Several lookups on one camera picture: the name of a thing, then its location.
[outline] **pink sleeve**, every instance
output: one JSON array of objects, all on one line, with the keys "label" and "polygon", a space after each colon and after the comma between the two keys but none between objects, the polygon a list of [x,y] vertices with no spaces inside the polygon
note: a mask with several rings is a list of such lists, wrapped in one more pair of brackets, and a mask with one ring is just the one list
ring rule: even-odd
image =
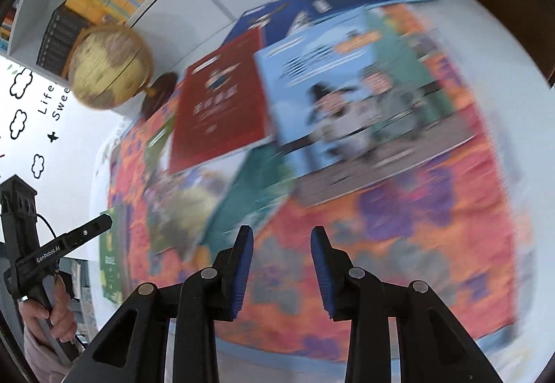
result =
[{"label": "pink sleeve", "polygon": [[63,366],[54,352],[40,345],[27,327],[24,329],[23,349],[40,383],[60,383],[71,369]]}]

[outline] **human hand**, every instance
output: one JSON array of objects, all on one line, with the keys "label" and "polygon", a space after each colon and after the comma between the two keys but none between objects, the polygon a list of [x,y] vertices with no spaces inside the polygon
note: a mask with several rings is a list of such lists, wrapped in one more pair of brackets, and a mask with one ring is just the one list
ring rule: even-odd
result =
[{"label": "human hand", "polygon": [[56,277],[54,285],[54,297],[56,303],[52,312],[48,314],[48,310],[35,300],[28,299],[19,303],[19,312],[23,318],[23,323],[29,328],[29,331],[37,339],[37,341],[49,347],[49,342],[41,329],[39,319],[48,319],[54,327],[50,330],[52,337],[59,339],[61,342],[67,342],[75,336],[77,332],[77,322],[75,316],[69,310],[71,298],[66,292],[64,281],[60,277]]}]

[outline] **silver rivet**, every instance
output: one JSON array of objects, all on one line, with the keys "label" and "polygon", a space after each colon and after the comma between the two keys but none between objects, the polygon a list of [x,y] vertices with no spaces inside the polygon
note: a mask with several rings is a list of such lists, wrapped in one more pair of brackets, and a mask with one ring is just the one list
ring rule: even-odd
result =
[{"label": "silver rivet", "polygon": [[217,275],[217,270],[213,267],[207,267],[201,271],[200,275],[205,280],[211,280]]},{"label": "silver rivet", "polygon": [[364,278],[366,271],[360,267],[351,267],[349,269],[349,276],[353,278]]},{"label": "silver rivet", "polygon": [[152,294],[152,291],[154,291],[154,285],[152,283],[145,283],[139,286],[140,295],[149,295]]},{"label": "silver rivet", "polygon": [[412,288],[413,288],[416,292],[419,292],[419,293],[421,293],[421,294],[427,292],[427,291],[428,291],[428,287],[429,287],[429,286],[428,286],[425,282],[423,282],[423,281],[415,281],[415,282],[412,284]]}]

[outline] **red book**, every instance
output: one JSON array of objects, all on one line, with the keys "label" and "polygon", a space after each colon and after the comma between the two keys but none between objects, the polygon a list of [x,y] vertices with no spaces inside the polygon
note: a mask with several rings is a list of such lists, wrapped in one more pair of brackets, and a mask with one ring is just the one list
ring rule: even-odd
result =
[{"label": "red book", "polygon": [[170,173],[271,135],[253,54],[263,47],[254,28],[187,69],[171,146]]}]

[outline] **globe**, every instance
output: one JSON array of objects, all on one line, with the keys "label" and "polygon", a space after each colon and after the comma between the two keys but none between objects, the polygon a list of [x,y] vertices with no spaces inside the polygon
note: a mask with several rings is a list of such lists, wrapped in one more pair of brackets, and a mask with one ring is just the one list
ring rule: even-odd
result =
[{"label": "globe", "polygon": [[151,53],[141,37],[120,25],[93,27],[76,42],[68,80],[82,104],[113,109],[143,90],[152,75]]}]

